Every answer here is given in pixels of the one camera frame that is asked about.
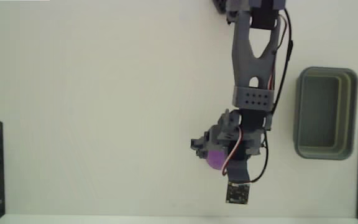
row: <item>black cable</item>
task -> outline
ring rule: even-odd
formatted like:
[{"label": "black cable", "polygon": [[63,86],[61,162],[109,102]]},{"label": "black cable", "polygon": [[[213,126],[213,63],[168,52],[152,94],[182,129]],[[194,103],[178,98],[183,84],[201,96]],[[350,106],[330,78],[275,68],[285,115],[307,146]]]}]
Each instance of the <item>black cable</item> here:
[{"label": "black cable", "polygon": [[265,143],[265,149],[266,149],[266,159],[265,159],[265,165],[264,168],[262,169],[261,173],[259,174],[259,176],[257,178],[255,178],[254,180],[250,180],[248,182],[245,182],[243,184],[249,184],[249,183],[256,183],[265,173],[266,171],[266,167],[267,167],[267,162],[269,161],[269,144],[267,142],[267,133],[266,130],[264,131],[264,136],[265,136],[265,140],[263,141]]},{"label": "black cable", "polygon": [[278,47],[276,49],[276,52],[279,50],[279,48],[281,47],[281,45],[283,44],[283,40],[284,40],[284,35],[287,31],[287,26],[288,26],[288,22],[287,20],[284,18],[284,16],[282,16],[281,14],[279,15],[281,19],[283,19],[284,21],[284,30],[283,30],[283,35],[281,35],[281,40],[280,43],[278,44]]},{"label": "black cable", "polygon": [[275,110],[277,109],[278,101],[280,100],[281,92],[283,90],[285,75],[287,74],[288,62],[290,61],[292,48],[293,48],[291,19],[290,19],[290,15],[289,15],[287,9],[284,9],[284,12],[285,12],[285,16],[287,17],[288,35],[289,35],[288,36],[287,56],[285,58],[283,77],[281,78],[280,87],[278,88],[277,98],[276,98],[276,101],[275,101],[273,109],[272,109],[272,114],[274,114]]}]

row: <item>white tabletop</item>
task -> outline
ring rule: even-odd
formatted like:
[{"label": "white tabletop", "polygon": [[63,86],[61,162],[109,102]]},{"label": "white tabletop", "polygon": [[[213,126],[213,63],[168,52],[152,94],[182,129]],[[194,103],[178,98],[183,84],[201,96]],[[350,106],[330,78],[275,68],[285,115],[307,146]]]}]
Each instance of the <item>white tabletop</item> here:
[{"label": "white tabletop", "polygon": [[0,224],[358,224],[354,218],[122,217],[89,215],[5,215]]}]

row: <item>gray 3d-printed arm link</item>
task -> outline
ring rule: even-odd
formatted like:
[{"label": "gray 3d-printed arm link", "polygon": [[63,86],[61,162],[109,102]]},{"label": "gray 3d-printed arm link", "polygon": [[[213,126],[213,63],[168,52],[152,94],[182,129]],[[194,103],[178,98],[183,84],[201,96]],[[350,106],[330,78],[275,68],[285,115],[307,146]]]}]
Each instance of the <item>gray 3d-printed arm link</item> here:
[{"label": "gray 3d-printed arm link", "polygon": [[[227,165],[229,181],[247,182],[249,175],[247,171],[247,160],[251,155],[260,154],[261,135],[264,130],[270,130],[272,115],[270,114],[274,104],[274,91],[269,88],[269,80],[274,76],[274,66],[278,40],[280,37],[280,20],[277,18],[274,29],[271,30],[270,40],[264,52],[259,58],[254,56],[249,40],[251,29],[252,7],[261,7],[262,0],[227,0],[226,15],[228,22],[234,22],[234,38],[232,48],[232,62],[234,70],[234,94],[233,105],[239,110],[229,113],[226,110],[222,114],[217,125],[212,126],[204,136],[191,140],[191,148],[196,150],[200,158],[207,158],[209,150],[224,150],[229,154],[233,142],[239,138],[237,126],[240,117],[246,111],[259,111],[264,117],[264,126],[249,129],[249,123],[243,121],[243,147],[244,159],[230,160]],[[285,0],[274,0],[273,9],[285,8]],[[250,87],[250,80],[256,77],[258,87]]]}]

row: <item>purple object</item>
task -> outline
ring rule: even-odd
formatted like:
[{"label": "purple object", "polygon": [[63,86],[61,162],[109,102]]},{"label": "purple object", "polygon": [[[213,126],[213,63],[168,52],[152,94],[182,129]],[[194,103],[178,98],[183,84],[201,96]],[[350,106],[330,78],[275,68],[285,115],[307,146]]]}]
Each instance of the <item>purple object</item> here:
[{"label": "purple object", "polygon": [[206,158],[206,162],[213,169],[220,170],[222,169],[224,160],[226,159],[226,155],[222,150],[210,150],[208,151],[208,157]]}]

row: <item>red wire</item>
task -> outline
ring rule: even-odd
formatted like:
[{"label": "red wire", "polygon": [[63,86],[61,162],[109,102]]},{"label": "red wire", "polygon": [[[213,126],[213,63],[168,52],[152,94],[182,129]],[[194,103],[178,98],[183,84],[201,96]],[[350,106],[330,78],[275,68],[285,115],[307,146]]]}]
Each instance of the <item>red wire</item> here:
[{"label": "red wire", "polygon": [[223,176],[225,176],[227,174],[226,167],[229,164],[229,160],[234,155],[234,153],[237,151],[237,149],[239,148],[240,143],[242,141],[242,129],[240,127],[238,127],[238,129],[239,129],[239,139],[237,140],[236,145],[234,146],[234,148],[232,149],[232,151],[230,152],[230,154],[227,156],[226,160],[224,161],[224,164],[222,166],[222,175]]}]

